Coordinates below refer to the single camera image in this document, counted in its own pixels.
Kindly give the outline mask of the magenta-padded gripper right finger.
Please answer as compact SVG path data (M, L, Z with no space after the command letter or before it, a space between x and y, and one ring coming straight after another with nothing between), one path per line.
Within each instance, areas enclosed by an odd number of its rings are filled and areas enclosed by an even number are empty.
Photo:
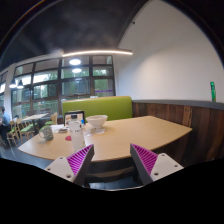
M166 153L156 154L144 147L131 144L134 160L143 185L147 185L182 169L182 166Z

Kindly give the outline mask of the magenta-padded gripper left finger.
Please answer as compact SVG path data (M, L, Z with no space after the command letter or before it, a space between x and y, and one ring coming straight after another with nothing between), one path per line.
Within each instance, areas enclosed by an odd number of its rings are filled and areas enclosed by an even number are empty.
M83 186L93 156L94 145L91 144L68 157L59 156L45 170L76 185Z

